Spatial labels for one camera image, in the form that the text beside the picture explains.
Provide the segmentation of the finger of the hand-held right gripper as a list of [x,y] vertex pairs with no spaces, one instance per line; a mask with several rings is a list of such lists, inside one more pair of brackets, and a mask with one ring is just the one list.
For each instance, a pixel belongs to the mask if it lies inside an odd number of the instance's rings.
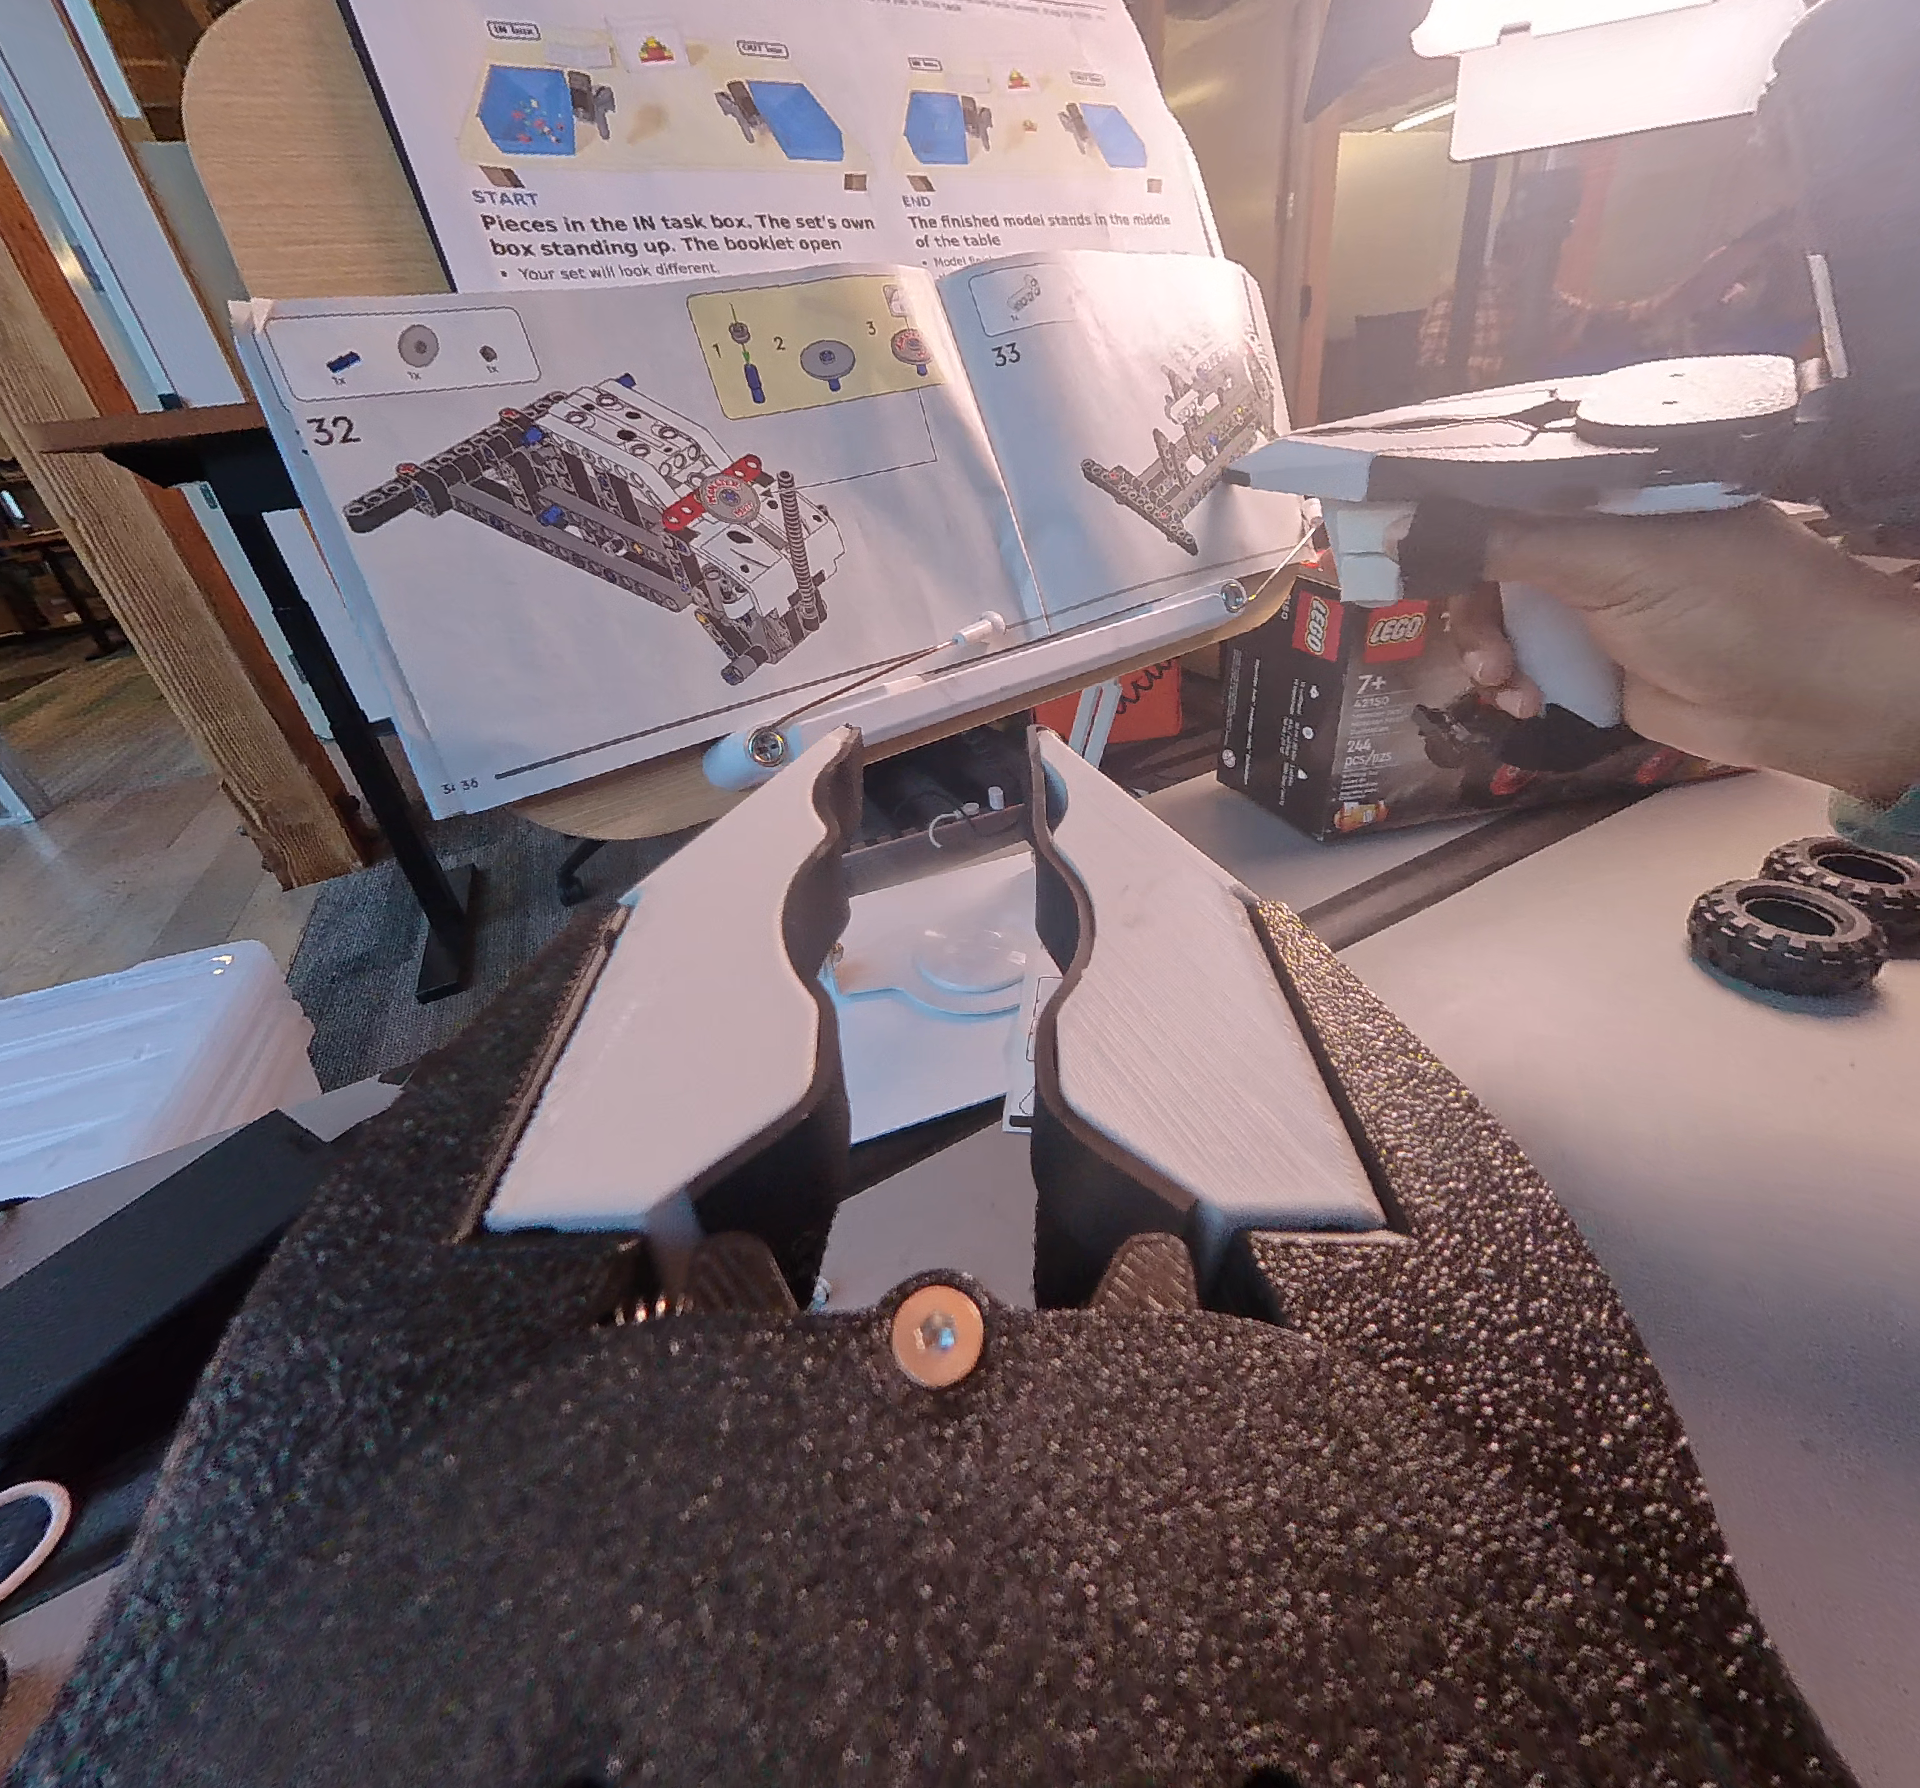
[[1342,421],[1294,434],[1237,459],[1249,488],[1325,509],[1347,603],[1443,603],[1483,576],[1483,519],[1671,519],[1756,501],[1784,451],[1784,421],[1684,434],[1645,450],[1576,421]]
[[1704,355],[1704,357],[1632,357],[1610,376],[1558,383],[1488,383],[1417,407],[1342,412],[1304,436],[1413,436],[1413,434],[1576,434],[1576,436],[1714,436],[1781,434],[1806,407],[1806,365],[1784,355]]

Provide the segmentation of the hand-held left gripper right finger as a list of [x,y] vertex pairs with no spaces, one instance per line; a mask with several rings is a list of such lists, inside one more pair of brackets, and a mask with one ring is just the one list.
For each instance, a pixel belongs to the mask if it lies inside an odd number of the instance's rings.
[[1390,1197],[1250,933],[1250,894],[1097,779],[1026,736],[1034,933],[1034,1290],[1097,1290],[1137,1230],[1194,1244],[1198,1290],[1237,1230],[1390,1230]]

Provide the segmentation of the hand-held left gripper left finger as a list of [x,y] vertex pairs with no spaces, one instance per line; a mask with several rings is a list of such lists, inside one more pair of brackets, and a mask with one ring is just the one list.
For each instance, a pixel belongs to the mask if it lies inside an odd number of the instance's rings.
[[485,1240],[646,1230],[682,1289],[698,1240],[755,1230],[813,1289],[852,1148],[824,998],[852,826],[865,736],[830,728],[623,894],[506,1103]]

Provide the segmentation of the instruction booklet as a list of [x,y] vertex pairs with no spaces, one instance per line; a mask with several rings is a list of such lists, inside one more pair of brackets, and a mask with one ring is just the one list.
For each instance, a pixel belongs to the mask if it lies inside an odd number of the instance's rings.
[[261,300],[232,348],[431,817],[1173,649],[1304,546],[1229,259]]

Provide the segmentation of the person's right hand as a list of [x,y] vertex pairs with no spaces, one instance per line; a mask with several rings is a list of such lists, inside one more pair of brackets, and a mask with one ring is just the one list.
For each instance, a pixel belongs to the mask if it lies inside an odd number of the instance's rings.
[[1488,519],[1488,576],[1453,598],[1453,632],[1488,709],[1536,714],[1503,646],[1503,576],[1586,612],[1623,669],[1623,721],[1654,748],[1874,811],[1920,787],[1920,598],[1774,501]]

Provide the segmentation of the black toy set box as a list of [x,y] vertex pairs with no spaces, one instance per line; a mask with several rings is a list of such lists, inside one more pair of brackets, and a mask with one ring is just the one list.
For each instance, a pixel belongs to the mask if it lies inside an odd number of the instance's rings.
[[1723,767],[1558,709],[1513,721],[1474,689],[1433,603],[1342,603],[1329,576],[1304,569],[1286,612],[1219,649],[1214,779],[1306,835],[1363,835]]

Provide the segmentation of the black toy tyre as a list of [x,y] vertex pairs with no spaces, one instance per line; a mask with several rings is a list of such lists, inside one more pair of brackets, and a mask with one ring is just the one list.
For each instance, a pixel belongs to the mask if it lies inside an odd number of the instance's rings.
[[1784,835],[1761,858],[1761,874],[1819,888],[1862,910],[1887,953],[1920,953],[1920,860],[1859,835]]
[[1884,980],[1887,937],[1862,910],[1797,874],[1707,888],[1684,918],[1707,973],[1774,998],[1859,998]]

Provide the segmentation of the white plastic storage box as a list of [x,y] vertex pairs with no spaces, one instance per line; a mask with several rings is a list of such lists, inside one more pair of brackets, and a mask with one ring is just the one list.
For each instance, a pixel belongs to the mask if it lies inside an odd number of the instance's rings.
[[265,937],[0,1003],[0,1197],[71,1192],[151,1150],[321,1101],[317,1021]]

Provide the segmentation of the wooden table with black legs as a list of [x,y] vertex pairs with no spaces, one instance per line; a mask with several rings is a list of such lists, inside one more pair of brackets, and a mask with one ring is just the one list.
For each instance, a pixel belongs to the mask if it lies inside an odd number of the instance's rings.
[[253,556],[276,626],[304,674],[304,689],[327,714],[327,736],[421,910],[421,973],[413,973],[413,1003],[461,998],[467,989],[467,937],[481,937],[481,867],[439,867],[294,569],[281,561],[265,519],[294,509],[293,459],[265,434],[265,412],[253,397],[232,407],[155,407],[155,412],[75,412],[75,421],[39,421],[31,434],[39,451],[106,451],[120,472],[151,480],[151,488],[209,488],[221,519],[232,524],[232,546]]

